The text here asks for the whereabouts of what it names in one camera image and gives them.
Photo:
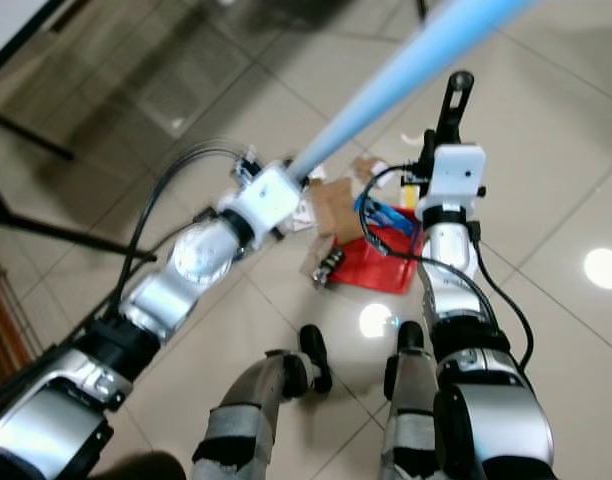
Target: light blue pole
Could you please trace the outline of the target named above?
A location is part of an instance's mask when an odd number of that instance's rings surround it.
[[[288,173],[302,180],[389,108],[530,3],[532,0],[454,0],[444,7],[297,155]]]

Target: blue object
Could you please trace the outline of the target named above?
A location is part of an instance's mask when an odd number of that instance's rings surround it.
[[[347,141],[421,87],[533,0],[454,0],[431,16],[302,150],[288,168],[301,181]]]
[[[359,211],[359,204],[362,201],[362,195],[357,197],[355,200],[355,206],[353,209]],[[413,222],[407,219],[404,215],[399,213],[393,207],[390,207],[384,203],[379,203],[368,197],[364,205],[364,213],[366,219],[371,220],[380,227],[391,227],[399,230],[407,237],[413,236]]]

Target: tiled floor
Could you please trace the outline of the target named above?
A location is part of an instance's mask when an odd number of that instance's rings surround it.
[[[60,163],[0,130],[0,189],[19,212],[120,241],[175,152],[214,136],[255,144],[268,159],[298,151],[418,27],[410,0],[352,0],[335,11],[324,0],[91,3],[61,35],[40,33],[0,76],[0,111],[78,158]],[[529,373],[553,426],[556,472],[612,478],[612,290],[584,273],[588,252],[612,250],[612,1],[545,1],[459,66],[476,76],[462,136],[489,159],[485,255],[536,332]],[[364,151],[392,162],[416,155],[400,134],[433,125],[445,81],[358,135],[329,176],[348,174]],[[228,169],[212,159],[177,181],[145,243],[230,186]],[[419,319],[420,285],[403,297],[315,292],[297,271],[312,238],[268,241],[202,299],[111,419],[117,433],[102,467],[155,448],[188,470],[209,409],[235,377],[264,350],[295,347],[296,330],[315,322],[329,339],[335,387],[324,402],[282,406],[268,478],[377,478],[390,347],[366,344],[357,318],[383,303]],[[46,346],[109,290],[121,259],[0,228],[0,262]],[[516,320],[493,300],[521,352]]]

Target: black cable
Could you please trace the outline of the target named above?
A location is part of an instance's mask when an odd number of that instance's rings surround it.
[[[453,267],[452,265],[449,265],[444,262],[440,262],[439,260],[435,260],[433,258],[422,257],[420,255],[415,255],[414,253],[394,251],[388,245],[386,245],[384,241],[381,238],[379,238],[377,234],[371,232],[368,229],[368,225],[366,223],[366,214],[364,212],[364,209],[366,207],[366,199],[368,198],[368,194],[370,193],[372,188],[375,186],[377,181],[384,175],[390,172],[396,171],[396,170],[406,171],[409,169],[410,169],[409,165],[395,165],[395,166],[388,167],[385,170],[382,170],[381,172],[379,172],[373,178],[371,178],[370,181],[366,184],[366,187],[364,188],[364,192],[362,193],[361,200],[359,202],[359,223],[361,224],[362,231],[364,232],[364,238],[366,239],[368,243],[370,243],[375,248],[377,248],[377,250],[379,250],[379,252],[382,253],[383,255],[390,255],[393,257],[402,258],[404,260],[415,260],[417,262],[423,262],[429,265],[435,265],[437,267],[441,267],[449,271],[450,273],[458,277],[461,281],[463,281],[473,291],[473,293],[477,295],[477,298],[479,299],[480,303],[484,307],[484,310],[486,310],[486,315],[488,317],[488,320],[496,328],[499,328],[497,324],[497,318],[495,317],[495,312],[493,311],[493,307],[491,306],[490,301],[486,297],[486,294],[482,291],[479,285],[477,285],[465,273]]]
[[[144,231],[144,227],[146,226],[146,222],[150,217],[157,200],[159,199],[161,193],[164,188],[170,183],[170,181],[185,167],[188,165],[200,160],[204,156],[208,154],[215,153],[223,153],[227,155],[231,155],[235,160],[241,158],[246,155],[246,150],[241,149],[241,151],[235,151],[232,148],[232,144],[226,145],[226,143],[219,144],[215,142],[206,142],[183,152],[180,157],[170,165],[166,171],[159,178],[155,187],[153,188],[148,200],[146,202],[146,206],[142,211],[139,220],[137,221],[137,225],[135,226],[135,230],[133,232],[133,236],[128,245],[128,252],[124,257],[124,264],[122,265],[121,273],[119,274],[119,278],[117,280],[117,285],[113,289],[113,295],[109,303],[108,312],[116,312],[119,309],[119,304],[121,302],[121,296],[124,291],[124,287],[126,286],[126,282],[128,281],[130,275],[130,269],[133,263],[133,259],[135,258],[135,252],[137,251],[137,244],[139,239]]]
[[[508,306],[513,310],[513,312],[515,312],[515,315],[517,315],[517,318],[519,318],[519,321],[522,324],[524,333],[526,334],[526,350],[524,352],[524,355],[522,356],[521,361],[519,362],[519,369],[522,373],[524,373],[524,371],[526,370],[526,366],[530,361],[530,357],[533,355],[533,349],[535,348],[533,330],[521,308],[519,308],[515,301],[506,292],[504,292],[501,287],[499,287],[491,278],[490,274],[488,273],[488,269],[484,264],[482,252],[479,248],[479,240],[473,241],[473,247],[475,248],[475,252],[477,253],[477,264],[479,265],[479,270],[482,272],[482,275],[484,276],[488,284],[491,286],[491,288],[497,293],[497,295],[502,297],[504,301],[508,304]]]

